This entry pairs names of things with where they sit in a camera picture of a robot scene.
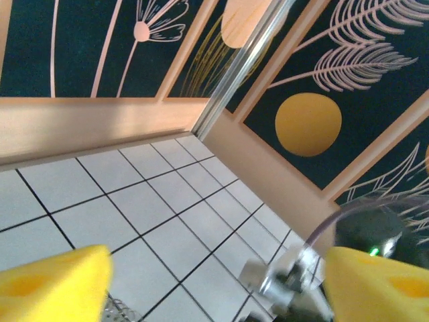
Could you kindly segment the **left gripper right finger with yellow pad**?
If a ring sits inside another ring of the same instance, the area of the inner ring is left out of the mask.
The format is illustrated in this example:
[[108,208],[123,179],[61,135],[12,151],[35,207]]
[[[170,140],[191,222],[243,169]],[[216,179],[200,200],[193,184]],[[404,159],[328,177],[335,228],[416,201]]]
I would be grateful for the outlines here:
[[335,321],[427,321],[428,270],[343,247],[326,254],[324,289]]

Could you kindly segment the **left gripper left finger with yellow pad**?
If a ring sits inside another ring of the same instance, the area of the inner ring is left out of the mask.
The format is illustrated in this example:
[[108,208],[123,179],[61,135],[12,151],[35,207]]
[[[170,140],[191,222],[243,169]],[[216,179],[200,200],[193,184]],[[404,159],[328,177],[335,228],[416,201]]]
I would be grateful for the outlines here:
[[2,321],[100,321],[111,253],[91,245],[1,272]]

